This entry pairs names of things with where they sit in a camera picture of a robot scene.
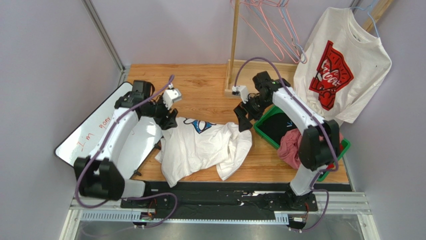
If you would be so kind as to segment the white flower print t-shirt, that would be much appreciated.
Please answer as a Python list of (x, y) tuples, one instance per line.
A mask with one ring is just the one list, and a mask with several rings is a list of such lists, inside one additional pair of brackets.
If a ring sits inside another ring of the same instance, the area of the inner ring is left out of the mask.
[(253, 144), (250, 130), (239, 130), (234, 122), (217, 124), (177, 117), (177, 126), (162, 131), (161, 149), (155, 159), (173, 188), (200, 170), (215, 167), (223, 181), (231, 177), (245, 161)]

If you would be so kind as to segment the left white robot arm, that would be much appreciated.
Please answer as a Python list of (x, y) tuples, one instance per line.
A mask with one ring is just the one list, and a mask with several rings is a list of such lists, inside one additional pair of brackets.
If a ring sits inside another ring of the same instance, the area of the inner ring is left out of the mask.
[(116, 100), (111, 122), (96, 147), (88, 156), (74, 161), (76, 197), (105, 201), (144, 197), (146, 183), (131, 178), (139, 164), (119, 158), (141, 119), (153, 120), (161, 130), (177, 127), (178, 110), (172, 106), (182, 99), (182, 94), (173, 86), (173, 80), (172, 75), (159, 91), (148, 81), (136, 80), (132, 89)]

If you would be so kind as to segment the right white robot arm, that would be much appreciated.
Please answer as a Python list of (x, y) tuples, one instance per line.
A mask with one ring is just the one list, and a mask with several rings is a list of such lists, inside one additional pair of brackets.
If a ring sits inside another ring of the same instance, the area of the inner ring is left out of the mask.
[(301, 166), (290, 182), (293, 196), (305, 196), (313, 190), (320, 173), (328, 170), (330, 164), (337, 166), (340, 153), (340, 129), (335, 120), (325, 120), (312, 111), (296, 95), (290, 84), (279, 78), (273, 80), (268, 72), (260, 72), (253, 77), (257, 93), (251, 94), (244, 85), (235, 84), (232, 94), (241, 102), (234, 109), (240, 132), (253, 127), (271, 105), (280, 108), (301, 133), (299, 159)]

